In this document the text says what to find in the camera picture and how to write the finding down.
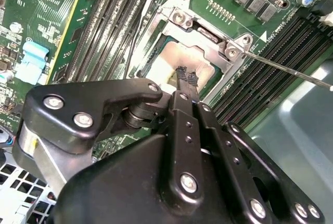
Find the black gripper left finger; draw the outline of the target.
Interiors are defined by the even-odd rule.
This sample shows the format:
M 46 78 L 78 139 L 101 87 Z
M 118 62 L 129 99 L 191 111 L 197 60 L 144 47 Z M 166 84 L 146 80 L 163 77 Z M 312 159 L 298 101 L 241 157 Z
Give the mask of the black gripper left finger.
M 176 91 L 147 78 L 38 86 L 26 96 L 15 161 L 60 196 L 76 174 L 144 138 L 164 139 L 158 188 L 170 206 L 202 199 L 195 72 L 175 71 Z

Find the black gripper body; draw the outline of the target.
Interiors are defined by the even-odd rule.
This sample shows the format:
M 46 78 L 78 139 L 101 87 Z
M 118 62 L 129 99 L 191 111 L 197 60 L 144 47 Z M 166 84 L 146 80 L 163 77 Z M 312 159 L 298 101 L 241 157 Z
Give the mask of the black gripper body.
M 203 203 L 181 213 L 158 188 L 164 139 L 144 138 L 76 174 L 62 189 L 51 223 L 233 223 L 212 163 L 201 154 Z

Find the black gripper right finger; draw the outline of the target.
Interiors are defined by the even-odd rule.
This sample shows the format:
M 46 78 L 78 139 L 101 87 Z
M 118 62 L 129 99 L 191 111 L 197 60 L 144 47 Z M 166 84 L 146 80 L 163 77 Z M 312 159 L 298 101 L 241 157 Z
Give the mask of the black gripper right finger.
M 196 102 L 206 198 L 188 223 L 324 223 L 318 206 L 237 124 Z

